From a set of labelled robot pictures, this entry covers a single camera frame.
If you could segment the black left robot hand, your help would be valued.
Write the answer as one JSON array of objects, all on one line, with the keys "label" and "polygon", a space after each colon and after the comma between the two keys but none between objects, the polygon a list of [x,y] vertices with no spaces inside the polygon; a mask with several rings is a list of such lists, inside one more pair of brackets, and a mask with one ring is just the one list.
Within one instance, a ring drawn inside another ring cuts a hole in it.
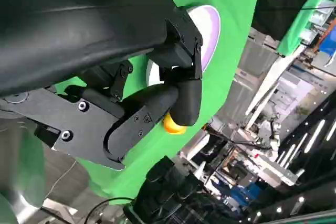
[{"label": "black left robot hand", "polygon": [[123,170],[166,114],[197,121],[202,43],[173,0],[1,0],[1,110],[57,151]]}]

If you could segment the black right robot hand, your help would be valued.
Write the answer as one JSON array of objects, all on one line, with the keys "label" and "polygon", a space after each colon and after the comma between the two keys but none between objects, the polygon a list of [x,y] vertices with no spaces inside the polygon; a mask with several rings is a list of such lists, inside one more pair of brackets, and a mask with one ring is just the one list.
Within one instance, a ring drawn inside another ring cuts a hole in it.
[{"label": "black right robot hand", "polygon": [[130,223],[209,223],[208,211],[197,199],[203,183],[183,173],[167,156],[147,173],[138,195],[123,207]]}]

